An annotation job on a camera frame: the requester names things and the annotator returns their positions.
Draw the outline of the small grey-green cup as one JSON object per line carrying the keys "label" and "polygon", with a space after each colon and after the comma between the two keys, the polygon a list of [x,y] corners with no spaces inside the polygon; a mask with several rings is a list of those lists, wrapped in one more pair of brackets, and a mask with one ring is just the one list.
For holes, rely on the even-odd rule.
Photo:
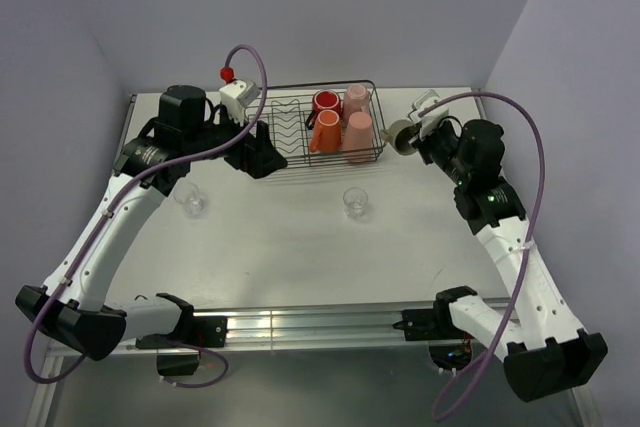
{"label": "small grey-green cup", "polygon": [[416,152],[412,145],[420,133],[420,125],[400,119],[381,131],[382,139],[399,155],[409,156]]}

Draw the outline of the salmon plastic tumbler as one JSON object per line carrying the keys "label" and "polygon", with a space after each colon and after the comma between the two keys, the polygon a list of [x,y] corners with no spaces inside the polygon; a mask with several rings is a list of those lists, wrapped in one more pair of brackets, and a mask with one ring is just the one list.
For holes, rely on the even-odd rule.
{"label": "salmon plastic tumbler", "polygon": [[372,155],[373,133],[371,116],[363,111],[353,113],[344,133],[343,156],[352,163],[368,161]]}

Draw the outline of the pink ceramic mug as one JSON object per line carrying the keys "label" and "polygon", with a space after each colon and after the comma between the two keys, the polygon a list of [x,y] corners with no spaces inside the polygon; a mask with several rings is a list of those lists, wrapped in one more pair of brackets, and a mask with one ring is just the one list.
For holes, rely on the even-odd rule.
{"label": "pink ceramic mug", "polygon": [[349,85],[343,95],[343,115],[345,123],[357,112],[369,112],[370,92],[360,83]]}

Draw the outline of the clear glass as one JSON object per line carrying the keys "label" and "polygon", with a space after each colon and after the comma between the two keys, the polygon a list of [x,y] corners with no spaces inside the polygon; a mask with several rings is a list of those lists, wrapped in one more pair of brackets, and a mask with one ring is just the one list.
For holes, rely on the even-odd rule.
{"label": "clear glass", "polygon": [[178,182],[173,190],[173,198],[185,215],[190,218],[200,218],[206,213],[206,196],[198,186],[191,182]]}
{"label": "clear glass", "polygon": [[364,189],[351,187],[344,192],[343,203],[345,214],[348,217],[359,218],[367,211],[369,196]]}

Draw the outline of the orange mug white inside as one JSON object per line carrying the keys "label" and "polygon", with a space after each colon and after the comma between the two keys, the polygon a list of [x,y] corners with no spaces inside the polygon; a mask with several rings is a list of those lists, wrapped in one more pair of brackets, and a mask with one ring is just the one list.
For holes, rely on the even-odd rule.
{"label": "orange mug white inside", "polygon": [[315,119],[310,151],[312,153],[334,153],[340,149],[341,144],[340,116],[333,110],[321,111]]}

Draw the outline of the red ceramic mug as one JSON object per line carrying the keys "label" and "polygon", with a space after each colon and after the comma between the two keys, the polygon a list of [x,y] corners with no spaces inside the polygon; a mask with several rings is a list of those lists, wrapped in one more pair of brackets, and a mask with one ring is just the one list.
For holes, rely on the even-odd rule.
{"label": "red ceramic mug", "polygon": [[342,116],[342,99],[333,90],[321,90],[312,97],[312,110],[305,120],[308,130],[314,128],[315,120],[322,111],[334,111],[339,117]]}

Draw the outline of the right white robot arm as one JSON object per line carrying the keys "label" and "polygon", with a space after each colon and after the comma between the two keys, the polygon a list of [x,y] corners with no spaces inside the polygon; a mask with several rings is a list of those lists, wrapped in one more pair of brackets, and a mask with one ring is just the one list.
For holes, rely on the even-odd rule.
{"label": "right white robot arm", "polygon": [[456,131],[442,119],[409,138],[426,164],[452,180],[456,208],[497,268],[518,318],[502,327],[501,314],[460,286],[437,294],[425,330],[494,344],[512,391],[530,402],[586,384],[608,347],[573,314],[529,238],[531,216],[502,174],[502,136],[490,121],[472,120]]}

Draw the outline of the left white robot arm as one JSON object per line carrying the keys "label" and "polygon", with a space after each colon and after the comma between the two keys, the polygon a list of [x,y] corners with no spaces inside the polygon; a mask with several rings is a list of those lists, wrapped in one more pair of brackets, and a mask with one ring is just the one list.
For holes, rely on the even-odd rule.
{"label": "left white robot arm", "polygon": [[159,335],[172,346],[191,341],[190,303],[159,293],[118,307],[106,296],[139,231],[193,162],[222,158],[254,179],[286,167],[268,125],[245,115],[252,102],[265,106],[266,91],[235,80],[219,97],[214,105],[204,90],[188,85],[161,94],[157,115],[124,145],[104,199],[69,255],[42,286],[18,293],[16,305],[35,330],[94,361],[132,338]]}

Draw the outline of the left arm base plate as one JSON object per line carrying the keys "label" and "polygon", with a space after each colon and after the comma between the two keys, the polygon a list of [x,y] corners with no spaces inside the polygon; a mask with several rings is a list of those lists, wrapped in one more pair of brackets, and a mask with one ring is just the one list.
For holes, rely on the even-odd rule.
{"label": "left arm base plate", "polygon": [[228,318],[223,315],[194,316],[185,330],[177,334],[156,334],[139,338],[137,349],[163,349],[177,344],[204,348],[223,348]]}

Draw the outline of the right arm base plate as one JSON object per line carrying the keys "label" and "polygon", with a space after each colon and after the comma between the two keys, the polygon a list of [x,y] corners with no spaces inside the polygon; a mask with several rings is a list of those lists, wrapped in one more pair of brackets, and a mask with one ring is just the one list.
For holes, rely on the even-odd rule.
{"label": "right arm base plate", "polygon": [[473,339],[454,326],[449,314],[433,308],[405,309],[392,327],[401,331],[407,342]]}

